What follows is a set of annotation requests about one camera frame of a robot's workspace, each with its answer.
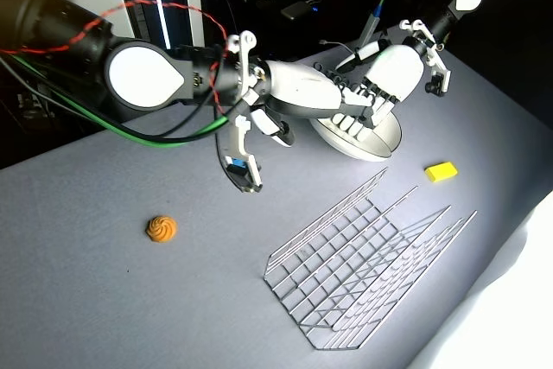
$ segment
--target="orange cookie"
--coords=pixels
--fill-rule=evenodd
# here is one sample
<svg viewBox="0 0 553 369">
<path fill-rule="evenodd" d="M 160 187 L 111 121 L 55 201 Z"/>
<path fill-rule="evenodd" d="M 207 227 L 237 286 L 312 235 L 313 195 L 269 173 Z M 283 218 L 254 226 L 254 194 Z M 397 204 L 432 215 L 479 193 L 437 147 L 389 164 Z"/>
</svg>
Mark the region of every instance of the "orange cookie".
<svg viewBox="0 0 553 369">
<path fill-rule="evenodd" d="M 176 235 L 176 220 L 169 216 L 158 216 L 148 224 L 146 233 L 154 242 L 168 242 Z"/>
</svg>

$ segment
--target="wire grid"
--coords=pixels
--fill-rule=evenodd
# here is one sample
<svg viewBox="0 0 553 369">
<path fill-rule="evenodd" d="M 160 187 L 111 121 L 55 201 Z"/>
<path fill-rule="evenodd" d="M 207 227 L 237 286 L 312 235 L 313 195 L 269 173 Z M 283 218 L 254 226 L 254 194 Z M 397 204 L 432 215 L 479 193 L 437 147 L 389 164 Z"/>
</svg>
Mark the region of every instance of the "wire grid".
<svg viewBox="0 0 553 369">
<path fill-rule="evenodd" d="M 307 226 L 267 263 L 265 281 L 315 348 L 363 346 L 466 225 L 460 219 L 417 243 L 451 207 L 424 226 L 400 232 L 386 214 L 416 188 L 380 211 L 367 196 L 384 173 Z"/>
</svg>

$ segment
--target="light strip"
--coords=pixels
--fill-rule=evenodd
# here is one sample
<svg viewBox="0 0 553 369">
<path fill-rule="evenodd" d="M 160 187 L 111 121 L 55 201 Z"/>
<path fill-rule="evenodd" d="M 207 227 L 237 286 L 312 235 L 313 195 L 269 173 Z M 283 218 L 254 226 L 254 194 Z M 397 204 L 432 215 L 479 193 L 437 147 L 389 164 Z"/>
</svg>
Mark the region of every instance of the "light strip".
<svg viewBox="0 0 553 369">
<path fill-rule="evenodd" d="M 157 13 L 159 19 L 162 22 L 163 39 L 165 40 L 165 48 L 171 49 L 171 42 L 169 41 L 169 32 L 167 31 L 167 23 L 165 22 L 165 12 L 163 11 L 162 0 L 157 1 Z"/>
</svg>

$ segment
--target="wire basket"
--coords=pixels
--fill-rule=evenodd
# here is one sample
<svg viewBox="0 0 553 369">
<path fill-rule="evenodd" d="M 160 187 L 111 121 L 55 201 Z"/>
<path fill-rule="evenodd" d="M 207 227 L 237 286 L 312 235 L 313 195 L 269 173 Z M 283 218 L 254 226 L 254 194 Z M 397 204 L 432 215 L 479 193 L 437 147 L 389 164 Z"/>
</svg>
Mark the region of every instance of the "wire basket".
<svg viewBox="0 0 553 369">
<path fill-rule="evenodd" d="M 264 280 L 316 349 L 357 349 L 472 220 L 435 232 L 446 207 L 399 230 L 368 199 L 385 169 L 270 255 Z"/>
</svg>

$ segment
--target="white cloth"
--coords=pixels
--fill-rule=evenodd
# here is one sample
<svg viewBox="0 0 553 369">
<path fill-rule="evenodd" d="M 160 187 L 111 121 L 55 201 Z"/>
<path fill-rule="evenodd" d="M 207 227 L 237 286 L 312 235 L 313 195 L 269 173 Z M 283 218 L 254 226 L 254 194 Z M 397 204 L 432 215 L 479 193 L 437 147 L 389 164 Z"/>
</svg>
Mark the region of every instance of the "white cloth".
<svg viewBox="0 0 553 369">
<path fill-rule="evenodd" d="M 553 368 L 552 249 L 553 193 L 513 233 L 409 368 Z"/>
</svg>

